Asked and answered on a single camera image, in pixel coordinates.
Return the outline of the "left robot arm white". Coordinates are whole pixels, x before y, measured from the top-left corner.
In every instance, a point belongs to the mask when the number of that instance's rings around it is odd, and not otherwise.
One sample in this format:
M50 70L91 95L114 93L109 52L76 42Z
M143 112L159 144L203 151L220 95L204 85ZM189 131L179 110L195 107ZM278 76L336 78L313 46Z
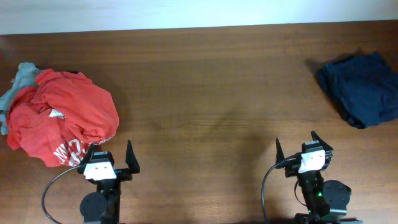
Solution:
M96 185L96 191L86 195L80 204L84 223L117 224L120 216L121 183L132 180L140 173L131 141L127 142L126 168L115 169L113 155L109 151L96 152L92 145L80 163L78 173Z

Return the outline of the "red t-shirt white print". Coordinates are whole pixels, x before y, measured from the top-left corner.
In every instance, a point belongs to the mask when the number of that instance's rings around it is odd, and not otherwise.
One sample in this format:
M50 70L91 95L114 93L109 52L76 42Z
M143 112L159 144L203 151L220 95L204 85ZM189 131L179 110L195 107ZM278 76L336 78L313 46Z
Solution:
M46 69L14 97L6 124L11 149L47 167L74 167L92 144L116 134L119 116L111 94L83 73Z

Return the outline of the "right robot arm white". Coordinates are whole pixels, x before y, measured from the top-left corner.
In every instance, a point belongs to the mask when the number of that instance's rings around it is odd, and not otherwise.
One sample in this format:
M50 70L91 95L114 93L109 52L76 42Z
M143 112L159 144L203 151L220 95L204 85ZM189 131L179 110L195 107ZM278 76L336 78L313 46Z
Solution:
M285 170L285 176L296 177L295 187L300 187L308 213L298 213L295 223L362 223L356 218L346 218L352 190L338 180L325 180L325 170L333 157L333 148L315 132L312 140L302 144L302 150L285 157L280 141L276 140L276 169Z

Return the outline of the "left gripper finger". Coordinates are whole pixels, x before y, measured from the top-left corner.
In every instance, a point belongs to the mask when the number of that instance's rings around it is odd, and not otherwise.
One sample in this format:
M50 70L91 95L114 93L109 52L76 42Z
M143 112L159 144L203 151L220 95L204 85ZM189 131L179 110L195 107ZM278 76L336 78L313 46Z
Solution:
M87 163L89 163L93 157L94 152L95 152L95 145L91 144L89 151L86 153L86 156L81 160L80 165L85 166Z
M127 164L130 173L132 174L140 173L140 165L134 154L132 143L130 140L127 141L125 163Z

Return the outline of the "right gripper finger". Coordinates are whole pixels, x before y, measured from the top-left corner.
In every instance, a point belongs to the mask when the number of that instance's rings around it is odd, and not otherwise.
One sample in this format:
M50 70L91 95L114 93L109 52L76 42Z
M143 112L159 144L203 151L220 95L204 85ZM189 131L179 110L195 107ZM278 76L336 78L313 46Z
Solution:
M276 169L282 169L284 167L284 162L285 162L285 156L282 150L282 146L280 145L280 141L277 138L275 140L276 143L276 158L275 158L275 164L276 164Z
M318 141L325 151L333 150L333 148L327 144L315 131L311 131L311 137L314 141Z

